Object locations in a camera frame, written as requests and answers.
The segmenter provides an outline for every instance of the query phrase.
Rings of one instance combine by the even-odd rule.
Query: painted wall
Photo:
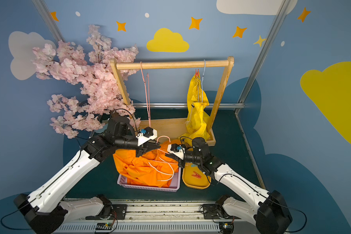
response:
[[[64,136],[49,126],[57,113],[46,101],[79,88],[31,74],[32,45],[45,40],[52,35],[31,0],[0,2],[0,199],[37,189],[62,167]]]
[[[77,3],[61,0],[45,2],[51,12],[56,12],[56,23],[66,41],[81,44],[86,53],[92,50],[91,45],[86,43],[88,25],[95,24],[101,26],[102,35],[112,38],[112,46],[125,48],[137,44],[139,54],[136,61],[211,60],[234,56],[235,64],[228,85],[249,76],[261,49],[259,43],[254,43],[259,36],[266,38],[281,4],[281,0],[238,1],[238,5],[237,1],[231,0],[103,0],[94,4],[88,0]],[[229,12],[228,9],[240,11]],[[153,52],[156,49],[164,51],[159,45],[161,43],[149,43],[161,28],[182,36],[183,42],[175,49],[180,52]],[[194,69],[146,72],[150,74],[151,102],[186,102]],[[217,91],[222,72],[223,68],[207,68],[204,90]],[[145,102],[140,72],[130,76],[125,84],[130,98]],[[242,88],[243,85],[236,87],[226,96],[238,96]]]
[[[299,0],[245,104],[264,183],[307,214],[303,232],[351,233],[351,0]]]

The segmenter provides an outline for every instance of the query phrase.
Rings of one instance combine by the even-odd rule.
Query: wooden clothes rack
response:
[[[140,69],[140,63],[117,63],[116,59],[110,60],[110,65],[113,70],[114,77],[117,80],[117,85],[121,91],[123,102],[130,105],[129,95],[126,91],[126,86],[122,80],[121,72],[119,70]],[[206,67],[225,67],[220,82],[219,89],[216,94],[215,102],[212,112],[207,122],[207,132],[211,138],[207,140],[209,146],[215,145],[215,136],[212,131],[213,122],[219,109],[223,93],[228,83],[231,69],[234,66],[234,57],[229,56],[227,60],[205,61]],[[169,69],[169,68],[201,68],[204,67],[204,61],[186,61],[186,62],[159,62],[159,63],[142,63],[142,69]],[[176,119],[153,119],[151,120],[151,127],[158,131],[158,135],[169,136],[172,140],[177,139],[184,133],[187,133],[186,122],[187,118]],[[148,126],[148,121],[141,121],[140,127]]]

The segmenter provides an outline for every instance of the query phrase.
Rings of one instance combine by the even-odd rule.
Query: wire hanger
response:
[[[203,80],[204,80],[204,72],[206,72],[206,60],[204,59],[204,71],[203,76],[201,77],[201,102],[203,102]]]

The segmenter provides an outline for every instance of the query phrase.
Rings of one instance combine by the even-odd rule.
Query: white cord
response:
[[[169,163],[169,164],[178,165],[178,163],[174,163],[174,162],[161,162],[161,163]]]
[[[160,172],[161,174],[169,175],[169,176],[172,175],[172,174],[164,173],[164,172],[162,172],[162,171],[157,170],[156,167],[152,166],[150,162],[148,162],[148,164],[149,164],[153,169],[155,169],[157,172]]]
[[[173,170],[173,167],[172,166],[170,166],[170,169],[172,169],[172,171],[173,171],[173,175],[172,175],[172,177],[170,177],[169,179],[167,179],[167,180],[159,180],[159,181],[168,181],[168,180],[171,180],[172,178],[173,178],[173,176],[174,176],[174,170]]]
[[[165,154],[169,154],[168,152],[165,152],[165,151],[163,151],[163,150],[161,150],[161,149],[157,149],[157,150],[159,150],[159,151],[161,151],[161,152],[164,152]]]
[[[156,167],[152,166],[150,162],[148,162],[148,164],[149,164],[153,169],[155,169],[157,172],[159,172],[159,173],[161,173],[161,174],[164,174],[164,175],[172,176],[172,177],[170,177],[170,178],[167,179],[167,180],[157,180],[157,181],[168,181],[168,180],[171,180],[171,179],[173,178],[173,176],[174,176],[173,167],[172,167],[172,166],[170,165],[170,163],[168,163],[167,161],[163,160],[162,158],[160,158],[160,159],[161,159],[162,161],[166,162],[167,164],[169,164],[170,168],[171,168],[172,171],[173,171],[173,175],[172,175],[172,174],[168,174],[168,173],[164,173],[164,172],[162,172],[162,171],[157,170]]]

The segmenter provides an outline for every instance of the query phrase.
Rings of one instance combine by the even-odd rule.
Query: orange garment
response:
[[[167,152],[169,144],[181,144],[181,142],[180,140],[173,140],[170,143],[169,141],[166,141],[161,144],[160,149]],[[158,180],[167,180],[171,177],[171,175],[164,175],[162,173],[157,172],[154,168],[152,168],[149,165],[149,163],[161,172],[173,174],[173,171],[170,168],[170,166],[172,166],[174,173],[176,173],[178,172],[178,162],[166,157],[164,152],[159,151],[157,149],[147,152],[143,156],[138,158],[135,157],[135,154],[135,150],[118,149],[113,155],[116,169],[118,173],[127,177],[127,184],[168,188],[170,182],[173,179],[168,181]],[[160,158],[167,162],[175,164],[170,164],[169,166],[169,164],[162,162]]]

